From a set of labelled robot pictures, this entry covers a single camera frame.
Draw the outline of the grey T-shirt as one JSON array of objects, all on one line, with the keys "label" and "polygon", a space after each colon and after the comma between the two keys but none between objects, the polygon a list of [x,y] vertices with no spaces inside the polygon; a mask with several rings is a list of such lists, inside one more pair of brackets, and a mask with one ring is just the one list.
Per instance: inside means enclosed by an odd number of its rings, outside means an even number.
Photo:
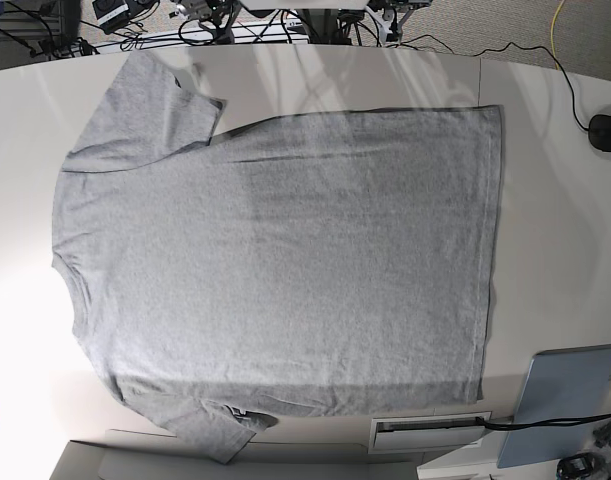
[{"label": "grey T-shirt", "polygon": [[500,107],[222,110],[133,53],[58,174],[52,265],[114,399],[221,463],[276,416],[479,400]]}]

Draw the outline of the blue-grey tablet panel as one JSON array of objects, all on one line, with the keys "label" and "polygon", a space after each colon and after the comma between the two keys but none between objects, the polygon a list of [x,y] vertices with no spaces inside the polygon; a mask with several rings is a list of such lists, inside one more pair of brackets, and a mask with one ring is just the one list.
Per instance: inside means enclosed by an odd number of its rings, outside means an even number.
[{"label": "blue-grey tablet panel", "polygon": [[[596,415],[609,389],[611,345],[549,350],[536,354],[514,412],[516,424]],[[497,467],[513,468],[577,453],[588,425],[532,427],[506,435]]]}]

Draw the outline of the black computer mouse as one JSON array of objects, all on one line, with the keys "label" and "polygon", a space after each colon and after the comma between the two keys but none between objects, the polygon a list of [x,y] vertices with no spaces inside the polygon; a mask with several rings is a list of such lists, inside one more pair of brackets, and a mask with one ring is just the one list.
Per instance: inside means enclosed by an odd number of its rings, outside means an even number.
[{"label": "black computer mouse", "polygon": [[589,122],[587,133],[592,147],[611,153],[611,115],[594,115]]}]

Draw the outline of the black device with blue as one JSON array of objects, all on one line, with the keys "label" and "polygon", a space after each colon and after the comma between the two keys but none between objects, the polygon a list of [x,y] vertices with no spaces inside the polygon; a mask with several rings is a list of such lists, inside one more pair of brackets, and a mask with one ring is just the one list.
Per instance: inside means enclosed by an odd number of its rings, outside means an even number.
[{"label": "black device with blue", "polygon": [[580,453],[561,459],[556,467],[558,480],[589,478],[597,469],[596,457],[591,453]]}]

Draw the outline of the white central mount stand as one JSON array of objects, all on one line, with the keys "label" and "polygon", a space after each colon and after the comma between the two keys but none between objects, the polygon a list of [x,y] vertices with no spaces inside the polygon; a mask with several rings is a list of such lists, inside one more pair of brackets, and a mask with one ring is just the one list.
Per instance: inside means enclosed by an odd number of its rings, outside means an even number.
[{"label": "white central mount stand", "polygon": [[278,11],[299,20],[314,44],[343,44],[351,25],[364,18],[369,1],[250,0],[241,1],[250,13]]}]

